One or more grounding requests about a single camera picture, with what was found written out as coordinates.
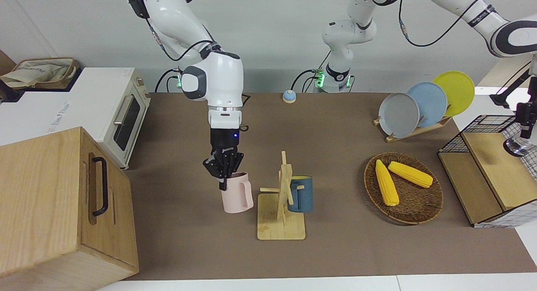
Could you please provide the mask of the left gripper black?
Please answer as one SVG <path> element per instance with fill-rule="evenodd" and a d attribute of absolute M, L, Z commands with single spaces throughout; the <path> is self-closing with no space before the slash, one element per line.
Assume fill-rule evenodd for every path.
<path fill-rule="evenodd" d="M 533 124 L 537 118 L 536 103 L 518 103 L 516 105 L 516 122 L 520 124 L 520 138 L 530 139 L 532 136 Z"/>

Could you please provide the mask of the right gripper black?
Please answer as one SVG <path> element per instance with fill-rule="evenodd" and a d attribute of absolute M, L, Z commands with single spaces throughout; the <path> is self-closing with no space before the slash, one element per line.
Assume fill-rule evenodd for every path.
<path fill-rule="evenodd" d="M 216 158 L 217 152 L 230 152 L 227 157 L 227 177 L 237 172 L 244 158 L 242 152 L 238 152 L 239 130 L 211 128 L 211 155 L 203 161 L 203 166 L 219 181 L 219 189 L 227 190 L 227 178 L 224 167 Z"/>

